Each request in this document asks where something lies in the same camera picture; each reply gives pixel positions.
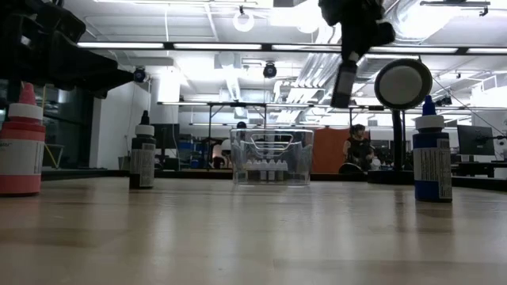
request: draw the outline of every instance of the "bottle label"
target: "bottle label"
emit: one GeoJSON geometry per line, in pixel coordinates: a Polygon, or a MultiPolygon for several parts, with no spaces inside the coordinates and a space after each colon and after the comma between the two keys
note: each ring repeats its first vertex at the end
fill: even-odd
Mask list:
{"type": "Polygon", "coordinates": [[[0,139],[0,175],[40,175],[44,142],[0,139]]]}
{"type": "Polygon", "coordinates": [[[351,94],[354,82],[356,81],[356,74],[351,70],[341,70],[338,75],[338,84],[336,91],[338,93],[351,94]]]}
{"type": "Polygon", "coordinates": [[[140,150],[132,150],[130,173],[139,174],[139,186],[153,186],[155,172],[155,144],[143,143],[140,150]]]}
{"type": "Polygon", "coordinates": [[[438,182],[439,197],[452,198],[451,151],[448,139],[437,139],[436,147],[414,149],[414,179],[438,182]]]}

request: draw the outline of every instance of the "wooden table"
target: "wooden table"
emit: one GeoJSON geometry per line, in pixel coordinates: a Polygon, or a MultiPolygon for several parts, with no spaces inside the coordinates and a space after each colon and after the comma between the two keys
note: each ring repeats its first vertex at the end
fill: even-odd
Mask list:
{"type": "Polygon", "coordinates": [[[460,189],[226,180],[44,182],[0,199],[0,280],[73,284],[505,284],[507,196],[460,189]]]}
{"type": "Polygon", "coordinates": [[[452,172],[456,176],[487,175],[494,178],[494,170],[497,168],[507,168],[507,162],[459,162],[453,165],[452,172]]]}

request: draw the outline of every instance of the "orange wall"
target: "orange wall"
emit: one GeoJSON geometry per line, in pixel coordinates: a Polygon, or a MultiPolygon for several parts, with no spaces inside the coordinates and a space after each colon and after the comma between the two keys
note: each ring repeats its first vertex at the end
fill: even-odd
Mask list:
{"type": "Polygon", "coordinates": [[[349,129],[322,128],[315,130],[312,173],[338,173],[345,162],[343,144],[350,136],[349,129]]]}

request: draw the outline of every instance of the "red bottle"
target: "red bottle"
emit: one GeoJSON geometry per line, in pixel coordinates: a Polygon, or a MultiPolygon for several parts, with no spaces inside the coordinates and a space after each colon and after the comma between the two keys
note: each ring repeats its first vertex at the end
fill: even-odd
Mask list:
{"type": "Polygon", "coordinates": [[[33,85],[26,83],[19,103],[9,106],[9,122],[0,130],[0,196],[40,192],[46,127],[36,105],[33,85]]]}

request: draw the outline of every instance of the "clear plastic container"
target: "clear plastic container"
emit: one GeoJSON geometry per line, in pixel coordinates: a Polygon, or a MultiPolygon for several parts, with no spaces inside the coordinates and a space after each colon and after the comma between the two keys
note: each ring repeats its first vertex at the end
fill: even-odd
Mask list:
{"type": "Polygon", "coordinates": [[[313,143],[311,130],[231,130],[234,182],[307,185],[313,143]]]}

